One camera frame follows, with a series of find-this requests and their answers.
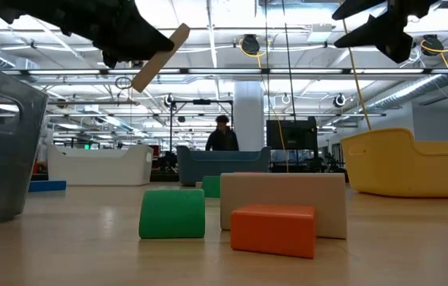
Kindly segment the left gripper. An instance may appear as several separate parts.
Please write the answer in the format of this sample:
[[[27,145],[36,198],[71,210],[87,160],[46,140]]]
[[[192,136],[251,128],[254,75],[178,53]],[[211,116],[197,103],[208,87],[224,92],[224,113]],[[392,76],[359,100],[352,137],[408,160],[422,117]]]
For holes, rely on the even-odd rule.
[[[135,1],[126,0],[0,0],[0,18],[11,24],[29,15],[60,28],[62,34],[85,37],[102,49],[108,68],[117,63],[150,60],[158,52],[170,52],[174,43],[168,38],[153,41],[122,39],[130,23],[137,32],[149,37],[164,34],[140,14]]]

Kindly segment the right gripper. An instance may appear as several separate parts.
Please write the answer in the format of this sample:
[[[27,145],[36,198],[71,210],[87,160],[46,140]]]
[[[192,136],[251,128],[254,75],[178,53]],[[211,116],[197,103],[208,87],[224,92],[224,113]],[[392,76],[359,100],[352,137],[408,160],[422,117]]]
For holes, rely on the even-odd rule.
[[[332,14],[335,21],[359,14],[386,0],[345,0]],[[404,32],[409,16],[425,17],[438,0],[388,0],[387,12],[368,21],[334,42],[337,48],[374,46],[390,60],[402,63],[411,54],[413,38]]]

